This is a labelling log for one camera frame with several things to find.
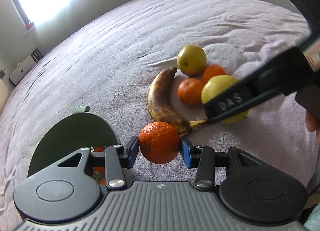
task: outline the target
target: red object on window sill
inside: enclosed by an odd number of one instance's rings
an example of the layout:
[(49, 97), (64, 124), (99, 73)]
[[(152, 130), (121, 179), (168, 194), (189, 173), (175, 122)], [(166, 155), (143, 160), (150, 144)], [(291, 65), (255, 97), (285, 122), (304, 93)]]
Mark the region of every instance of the red object on window sill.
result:
[(26, 29), (30, 30), (34, 25), (35, 25), (34, 22), (29, 22), (29, 23), (26, 24)]

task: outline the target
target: metal screw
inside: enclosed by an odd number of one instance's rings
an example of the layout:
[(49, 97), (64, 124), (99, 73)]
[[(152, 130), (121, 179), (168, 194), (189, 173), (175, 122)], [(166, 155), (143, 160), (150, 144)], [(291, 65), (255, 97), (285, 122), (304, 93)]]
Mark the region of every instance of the metal screw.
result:
[(208, 179), (201, 179), (196, 182), (196, 186), (199, 188), (209, 188), (212, 186), (212, 182)]
[(113, 180), (109, 181), (108, 184), (109, 184), (109, 186), (111, 186), (113, 188), (119, 188), (124, 185), (124, 181), (122, 179), (113, 179)]

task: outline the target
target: white label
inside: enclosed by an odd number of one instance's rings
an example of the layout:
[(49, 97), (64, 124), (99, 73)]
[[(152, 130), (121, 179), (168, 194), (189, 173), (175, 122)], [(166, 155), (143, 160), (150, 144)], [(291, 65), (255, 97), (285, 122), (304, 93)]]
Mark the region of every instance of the white label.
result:
[(320, 69), (320, 38), (304, 53), (309, 65), (314, 72)]

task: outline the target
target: orange in bowl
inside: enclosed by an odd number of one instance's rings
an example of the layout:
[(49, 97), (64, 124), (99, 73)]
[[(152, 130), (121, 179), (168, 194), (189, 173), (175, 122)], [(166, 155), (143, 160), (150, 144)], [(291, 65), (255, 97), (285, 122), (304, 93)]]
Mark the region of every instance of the orange in bowl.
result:
[(179, 134), (168, 123), (150, 123), (139, 134), (139, 147), (142, 155), (150, 162), (166, 164), (180, 151)]
[(202, 74), (202, 82), (206, 84), (210, 78), (214, 76), (226, 75), (227, 72), (219, 65), (213, 64), (207, 66), (207, 68), (203, 71)]
[(204, 83), (195, 78), (183, 80), (178, 87), (179, 100), (188, 106), (201, 105), (201, 91)]

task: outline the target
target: green plate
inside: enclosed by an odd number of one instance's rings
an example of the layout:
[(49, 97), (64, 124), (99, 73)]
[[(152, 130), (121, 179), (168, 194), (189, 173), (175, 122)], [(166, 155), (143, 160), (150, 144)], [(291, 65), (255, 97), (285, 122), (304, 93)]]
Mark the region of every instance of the green plate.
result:
[(55, 124), (41, 139), (33, 153), (28, 177), (82, 147), (119, 144), (110, 125), (89, 113), (89, 106), (75, 109), (72, 115)]

